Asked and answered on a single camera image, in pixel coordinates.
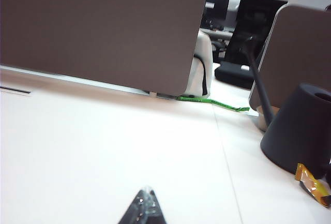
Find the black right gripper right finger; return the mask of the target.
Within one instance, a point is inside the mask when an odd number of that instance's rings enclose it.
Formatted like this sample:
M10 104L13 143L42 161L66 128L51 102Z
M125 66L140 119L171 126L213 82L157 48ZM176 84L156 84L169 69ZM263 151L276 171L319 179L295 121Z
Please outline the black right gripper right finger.
M152 188L148 188L147 193L148 193L148 202L147 202L146 213L148 215L148 218L146 223L166 224L167 222L164 218L155 191Z

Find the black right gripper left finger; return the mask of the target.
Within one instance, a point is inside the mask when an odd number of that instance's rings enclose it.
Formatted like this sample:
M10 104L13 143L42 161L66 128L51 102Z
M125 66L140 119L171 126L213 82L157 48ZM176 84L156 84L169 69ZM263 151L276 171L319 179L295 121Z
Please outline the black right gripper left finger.
M147 223L147 203L149 199L149 187L141 188L134 196L129 207L118 223Z

